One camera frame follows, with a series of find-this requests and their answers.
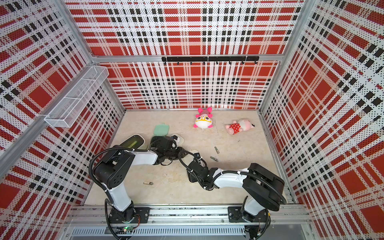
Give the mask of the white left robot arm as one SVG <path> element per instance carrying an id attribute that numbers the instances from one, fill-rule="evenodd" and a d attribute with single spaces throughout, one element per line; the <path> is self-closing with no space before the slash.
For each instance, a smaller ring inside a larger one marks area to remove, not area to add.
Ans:
<path id="1" fill-rule="evenodd" d="M 107 195 L 107 204 L 112 206 L 106 213 L 109 223 L 146 223 L 149 208 L 135 209 L 124 186 L 125 177 L 132 166 L 161 165 L 165 160 L 178 158 L 184 139 L 179 135 L 154 136 L 149 148 L 141 150 L 128 141 L 106 149 L 94 156 L 88 171 L 91 179 Z"/>

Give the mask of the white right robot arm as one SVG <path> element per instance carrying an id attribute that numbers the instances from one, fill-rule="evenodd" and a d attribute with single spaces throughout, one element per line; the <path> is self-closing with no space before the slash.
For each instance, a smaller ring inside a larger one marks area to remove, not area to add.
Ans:
<path id="1" fill-rule="evenodd" d="M 252 163 L 242 170 L 209 169 L 198 154 L 186 167 L 190 183 L 198 183 L 204 190 L 222 188 L 245 190 L 240 209 L 229 208 L 229 221 L 254 223 L 269 218 L 269 212 L 277 212 L 281 205 L 287 204 L 283 196 L 285 182 L 279 176 L 259 164 Z"/>

